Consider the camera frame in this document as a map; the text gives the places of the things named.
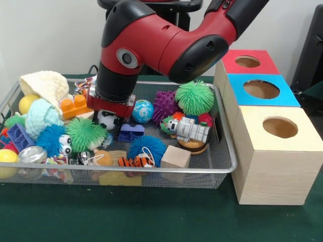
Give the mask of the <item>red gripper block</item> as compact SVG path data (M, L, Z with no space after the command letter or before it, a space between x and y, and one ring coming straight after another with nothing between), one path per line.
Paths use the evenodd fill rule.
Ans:
M95 111L107 111L114 113L118 117L129 118L133 112L136 96L130 95L128 101L124 103L112 102L102 99L96 94L87 94L87 107Z

